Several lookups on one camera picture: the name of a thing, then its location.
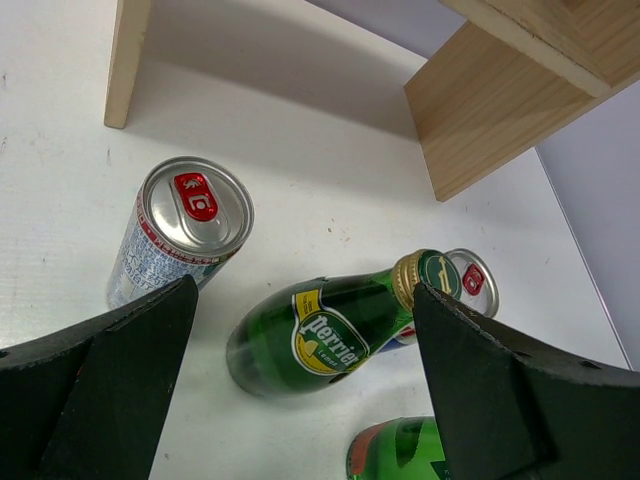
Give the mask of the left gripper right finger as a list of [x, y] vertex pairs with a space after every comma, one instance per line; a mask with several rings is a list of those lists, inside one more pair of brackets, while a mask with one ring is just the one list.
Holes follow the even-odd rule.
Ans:
[[413, 316], [453, 478], [638, 478], [637, 372], [553, 347], [424, 283]]

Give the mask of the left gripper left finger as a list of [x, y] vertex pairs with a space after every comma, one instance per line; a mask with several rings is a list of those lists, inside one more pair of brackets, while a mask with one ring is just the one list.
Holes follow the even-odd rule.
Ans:
[[2, 348], [2, 478], [148, 478], [198, 296], [186, 275]]

